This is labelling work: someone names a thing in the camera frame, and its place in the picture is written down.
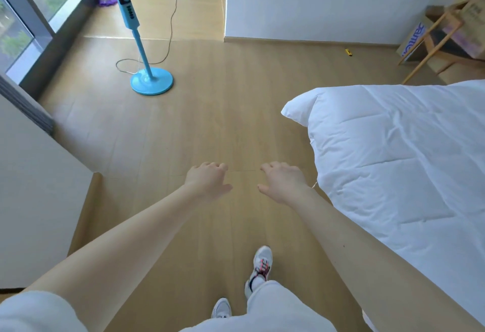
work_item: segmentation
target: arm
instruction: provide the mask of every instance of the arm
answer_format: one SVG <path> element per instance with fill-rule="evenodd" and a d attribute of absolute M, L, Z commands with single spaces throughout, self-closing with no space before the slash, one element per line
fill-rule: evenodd
<path fill-rule="evenodd" d="M 379 331 L 483 331 L 426 276 L 308 187 L 298 167 L 264 163 L 261 193 L 293 208 Z"/>
<path fill-rule="evenodd" d="M 216 200 L 227 165 L 192 167 L 185 184 L 107 231 L 29 286 L 67 300 L 89 331 L 102 331 L 158 260 L 177 231 L 202 203 Z"/>

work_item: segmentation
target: metal fan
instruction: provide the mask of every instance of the metal fan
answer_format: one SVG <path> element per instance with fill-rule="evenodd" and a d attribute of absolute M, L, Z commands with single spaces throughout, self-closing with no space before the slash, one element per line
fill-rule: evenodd
<path fill-rule="evenodd" d="M 145 50 L 143 48 L 140 33 L 138 32 L 140 22 L 136 17 L 131 0 L 118 0 L 118 4 L 121 14 L 123 15 L 123 20 L 125 21 L 125 25 L 128 29 L 131 29 L 138 50 L 140 51 L 143 64 L 145 65 L 145 69 L 139 70 L 131 77 L 131 88 L 135 92 L 145 96 L 156 96 L 165 93 L 172 87 L 174 83 L 172 74 L 158 67 L 150 67 L 147 55 L 145 54 Z"/>

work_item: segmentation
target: curtain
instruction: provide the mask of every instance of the curtain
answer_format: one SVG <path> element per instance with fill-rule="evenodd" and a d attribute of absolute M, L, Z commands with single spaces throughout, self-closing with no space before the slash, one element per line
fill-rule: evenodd
<path fill-rule="evenodd" d="M 0 95 L 4 96 L 43 131 L 52 135 L 54 119 L 40 104 L 3 73 L 0 73 Z"/>

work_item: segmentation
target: white quilt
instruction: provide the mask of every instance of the white quilt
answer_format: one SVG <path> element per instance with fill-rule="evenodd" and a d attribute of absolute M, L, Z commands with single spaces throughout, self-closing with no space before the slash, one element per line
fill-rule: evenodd
<path fill-rule="evenodd" d="M 485 80 L 317 88 L 282 114 L 334 206 L 485 325 Z"/>

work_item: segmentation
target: white sleeve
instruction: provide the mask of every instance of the white sleeve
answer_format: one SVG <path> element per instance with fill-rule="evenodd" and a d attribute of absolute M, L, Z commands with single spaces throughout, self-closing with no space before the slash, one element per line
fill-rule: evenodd
<path fill-rule="evenodd" d="M 0 304 L 0 331 L 87 332 L 71 305 L 45 291 L 28 291 Z"/>

